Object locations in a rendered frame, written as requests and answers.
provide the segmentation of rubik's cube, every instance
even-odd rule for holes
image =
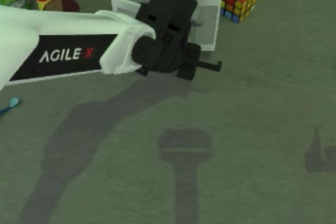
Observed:
[[[257,0],[222,0],[221,15],[239,23],[254,10],[256,2]]]

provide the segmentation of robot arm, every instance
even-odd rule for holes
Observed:
[[[192,80],[197,67],[220,71],[221,62],[200,62],[200,46],[187,38],[195,0],[150,0],[136,17],[41,12],[0,6],[0,90],[8,84],[83,73],[150,71]]]

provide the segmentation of black label panel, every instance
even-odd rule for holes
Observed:
[[[99,60],[117,37],[109,35],[46,35],[11,81],[100,70]]]

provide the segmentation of toothbrush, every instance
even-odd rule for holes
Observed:
[[[19,98],[12,98],[9,102],[9,106],[0,110],[0,115],[5,114],[6,112],[8,112],[9,110],[17,107],[19,104],[21,103],[21,99]]]

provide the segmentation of green table surface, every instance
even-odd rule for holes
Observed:
[[[334,224],[335,6],[258,0],[241,24],[221,17],[204,58],[223,69],[192,83],[97,73],[6,87],[3,107],[24,101],[0,117],[0,223]]]

